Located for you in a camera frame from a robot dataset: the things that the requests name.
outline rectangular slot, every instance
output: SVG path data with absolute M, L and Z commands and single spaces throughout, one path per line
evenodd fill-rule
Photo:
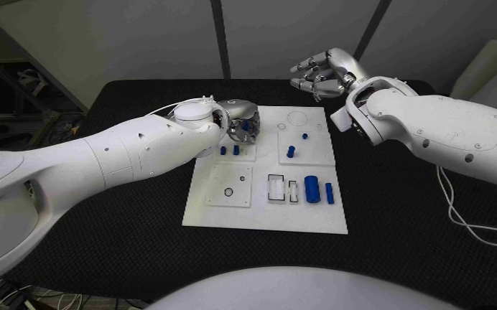
M 270 203 L 285 203 L 285 177 L 283 175 L 267 176 L 267 200 Z
M 291 194 L 291 204 L 298 204 L 298 182 L 288 182 L 288 193 Z

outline white wall panel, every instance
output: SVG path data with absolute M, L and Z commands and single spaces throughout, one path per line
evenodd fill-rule
M 373 75 L 428 81 L 442 92 L 497 37 L 497 0 L 393 0 L 361 64 Z
M 234 78 L 291 78 L 331 47 L 354 53 L 380 0 L 221 0 Z
M 0 26 L 88 107 L 117 79 L 223 77 L 210 0 L 25 0 Z

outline blue cylinder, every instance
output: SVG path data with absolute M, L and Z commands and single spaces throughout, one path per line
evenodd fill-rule
M 331 183 L 325 184 L 327 186 L 327 199 L 328 199 L 328 204 L 334 204 L 334 188 L 331 187 Z
M 295 153 L 295 146 L 289 146 L 289 148 L 288 148 L 288 158 L 293 158 L 293 153 Z
M 319 185 L 318 185 L 318 178 L 311 175 L 304 178 L 305 183 L 305 199 L 312 204 L 321 201 L 319 196 Z

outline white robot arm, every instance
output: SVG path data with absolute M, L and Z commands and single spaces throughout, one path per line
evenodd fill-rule
M 351 127 L 379 145 L 396 139 L 413 155 L 467 176 L 497 183 L 497 109 L 455 100 L 441 95 L 419 96 L 397 79 L 370 77 L 356 59 L 334 48 L 311 57 L 291 71 L 305 71 L 292 86 L 306 90 L 315 97 L 330 92 L 347 92 L 345 106 L 331 115 L 340 129 Z M 331 70 L 338 80 L 327 92 L 311 83 L 311 74 Z
M 182 103 L 166 118 L 146 115 L 68 143 L 2 151 L 0 275 L 78 202 L 208 155 L 227 133 L 237 141 L 254 141 L 257 106 L 244 100 L 215 103 L 211 97 Z

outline black table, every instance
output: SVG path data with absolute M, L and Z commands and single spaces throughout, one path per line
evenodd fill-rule
M 412 86 L 432 91 L 422 82 Z M 210 94 L 259 105 L 324 106 L 327 117 L 345 101 L 315 103 L 282 80 L 116 81 L 101 91 L 80 136 Z M 497 248 L 451 224 L 435 166 L 397 141 L 371 147 L 356 131 L 340 133 L 330 121 L 328 126 L 348 235 L 182 227 L 191 161 L 81 202 L 6 278 L 67 292 L 155 300 L 236 269 L 315 266 L 374 276 L 464 307 L 496 305 Z M 496 224 L 497 186 L 448 176 L 465 219 Z

